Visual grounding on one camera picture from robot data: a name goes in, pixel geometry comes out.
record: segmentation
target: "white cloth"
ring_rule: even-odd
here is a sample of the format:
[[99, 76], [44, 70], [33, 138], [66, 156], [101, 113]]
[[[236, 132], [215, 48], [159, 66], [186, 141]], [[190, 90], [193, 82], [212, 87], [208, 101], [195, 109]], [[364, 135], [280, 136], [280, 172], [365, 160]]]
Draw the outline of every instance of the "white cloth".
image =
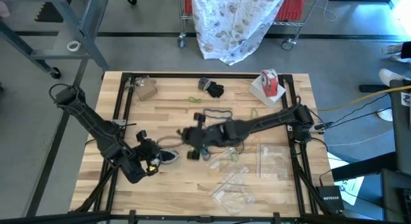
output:
[[232, 65], [257, 49], [284, 0], [191, 1], [204, 58]]

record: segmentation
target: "concrete floor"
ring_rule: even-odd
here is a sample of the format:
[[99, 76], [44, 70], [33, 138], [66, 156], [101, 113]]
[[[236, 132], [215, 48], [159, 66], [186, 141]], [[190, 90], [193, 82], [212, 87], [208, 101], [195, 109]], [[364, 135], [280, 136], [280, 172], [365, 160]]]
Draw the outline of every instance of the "concrete floor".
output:
[[[110, 0], [100, 31], [178, 31], [175, 0], [139, 0], [131, 7], [125, 0]], [[5, 21], [15, 30], [55, 31], [59, 24], [42, 24], [27, 16], [39, 4], [11, 4], [12, 16]], [[331, 2], [329, 9], [338, 16], [327, 22], [317, 8], [303, 33], [404, 35], [401, 25], [390, 18], [390, 8], [383, 3]], [[118, 23], [116, 17], [123, 18]], [[289, 33], [273, 27], [272, 33]], [[54, 37], [24, 37], [36, 48], [50, 48]], [[361, 83], [379, 83], [378, 71], [388, 68], [399, 74], [410, 74], [405, 64], [394, 63], [381, 54], [389, 42], [351, 40], [300, 40], [292, 51], [283, 51], [282, 40], [265, 39], [259, 49], [244, 61], [231, 67], [219, 60], [203, 60], [195, 39], [188, 39], [185, 49], [177, 47], [176, 38], [97, 38], [96, 43], [112, 71], [232, 71], [260, 72], [274, 68], [280, 73], [309, 73], [318, 108], [334, 107], [363, 96], [358, 92]], [[0, 218], [22, 216], [39, 176], [61, 111], [48, 98], [47, 91], [57, 82], [72, 83], [79, 61], [49, 61], [62, 71], [60, 81], [51, 79], [33, 66], [5, 41], [0, 40], [2, 71], [0, 81], [6, 93], [0, 98]], [[94, 107], [101, 85], [101, 71], [91, 60], [81, 87], [87, 102]], [[388, 107], [385, 98], [360, 112], [365, 114]], [[334, 121], [361, 105], [335, 112], [322, 112], [325, 121]], [[330, 129], [325, 137], [328, 144], [357, 142], [383, 134], [392, 124], [368, 116], [352, 123]], [[87, 132], [70, 119], [60, 151], [42, 199], [38, 215], [67, 212], [80, 167]], [[361, 145], [330, 146], [331, 153], [348, 159], [362, 160], [394, 149], [393, 134]], [[359, 196], [378, 201], [381, 196], [379, 176], [366, 177]], [[380, 219], [381, 210], [357, 200], [354, 207], [366, 216]]]

